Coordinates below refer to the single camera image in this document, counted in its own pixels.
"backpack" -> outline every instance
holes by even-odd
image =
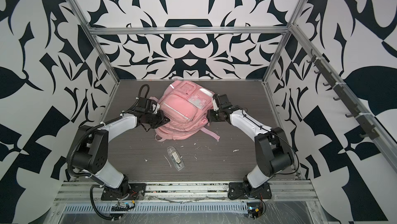
[[[198,131],[203,131],[219,140],[216,133],[205,128],[209,125],[207,110],[213,109],[213,92],[191,81],[174,81],[168,86],[164,95],[157,100],[160,110],[170,122],[155,129],[156,136],[166,139],[186,139]]]

